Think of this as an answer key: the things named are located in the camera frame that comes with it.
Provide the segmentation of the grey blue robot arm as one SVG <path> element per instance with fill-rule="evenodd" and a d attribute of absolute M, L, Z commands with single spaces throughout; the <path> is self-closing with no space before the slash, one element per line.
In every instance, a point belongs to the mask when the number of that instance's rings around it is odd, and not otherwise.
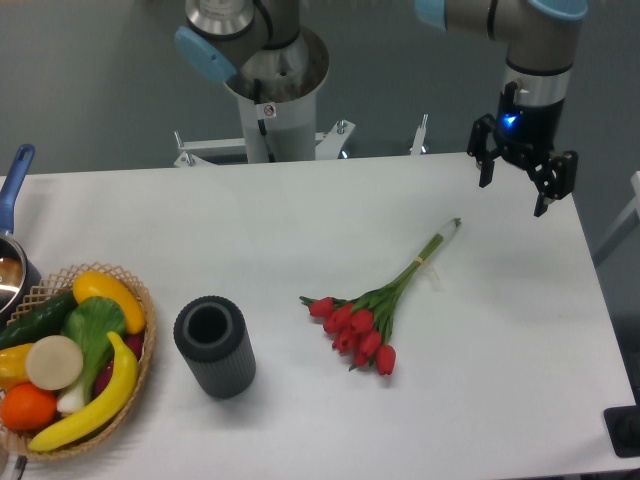
<path fill-rule="evenodd" d="M 418 18 L 443 30 L 477 33 L 507 47 L 495 114 L 477 119 L 467 147 L 490 184 L 502 159 L 524 170 L 534 212 L 569 195 L 578 156 L 556 150 L 583 18 L 583 1 L 418 1 Z M 300 22 L 295 1 L 189 1 L 175 43 L 202 77 L 238 101 L 248 160 L 313 160 L 316 93 L 329 71 L 324 42 Z"/>

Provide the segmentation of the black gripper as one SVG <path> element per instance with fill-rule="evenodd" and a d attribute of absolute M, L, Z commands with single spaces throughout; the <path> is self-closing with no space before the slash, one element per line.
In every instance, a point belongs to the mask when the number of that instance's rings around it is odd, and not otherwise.
<path fill-rule="evenodd" d="M 492 182 L 498 153 L 506 162 L 527 171 L 538 191 L 534 216 L 541 217 L 551 203 L 573 192 L 579 156 L 573 150 L 552 151 L 564 100 L 524 105 L 517 102 L 519 93 L 516 81 L 504 85 L 497 120 L 485 114 L 474 121 L 467 154 L 475 159 L 480 172 L 480 188 Z M 498 149 L 490 150 L 487 142 L 492 133 Z"/>

